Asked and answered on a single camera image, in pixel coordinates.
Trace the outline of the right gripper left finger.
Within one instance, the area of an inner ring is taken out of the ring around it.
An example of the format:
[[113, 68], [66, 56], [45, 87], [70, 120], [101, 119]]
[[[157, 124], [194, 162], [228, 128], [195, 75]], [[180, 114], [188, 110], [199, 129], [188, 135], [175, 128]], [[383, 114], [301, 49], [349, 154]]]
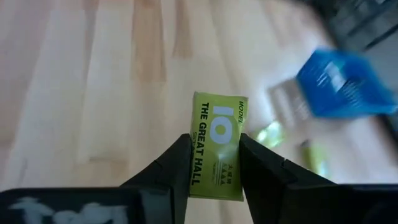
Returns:
[[126, 224], [184, 224], [189, 195], [192, 144], [181, 135], [161, 156], [122, 187], [137, 194]]

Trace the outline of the blue plastic basket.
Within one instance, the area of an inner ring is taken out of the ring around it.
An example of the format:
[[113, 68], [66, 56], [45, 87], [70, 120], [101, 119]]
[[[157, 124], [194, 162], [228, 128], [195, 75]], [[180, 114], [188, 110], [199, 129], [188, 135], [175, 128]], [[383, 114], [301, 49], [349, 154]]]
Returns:
[[354, 118], [398, 110], [398, 101], [370, 63], [349, 52], [316, 49], [295, 78], [316, 117]]

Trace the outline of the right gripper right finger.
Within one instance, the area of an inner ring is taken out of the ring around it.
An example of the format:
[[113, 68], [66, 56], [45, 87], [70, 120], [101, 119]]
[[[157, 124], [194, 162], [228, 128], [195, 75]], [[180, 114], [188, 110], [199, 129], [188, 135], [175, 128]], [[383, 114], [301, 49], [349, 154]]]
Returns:
[[334, 183], [278, 155], [247, 134], [239, 141], [240, 174], [254, 224], [332, 224], [325, 187]]

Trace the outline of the green staple box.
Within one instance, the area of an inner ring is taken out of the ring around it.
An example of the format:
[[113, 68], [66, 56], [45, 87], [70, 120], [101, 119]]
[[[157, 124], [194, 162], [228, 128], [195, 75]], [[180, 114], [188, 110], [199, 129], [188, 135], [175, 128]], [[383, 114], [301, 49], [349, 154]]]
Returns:
[[248, 98], [196, 92], [193, 96], [190, 196], [243, 200], [239, 141]]

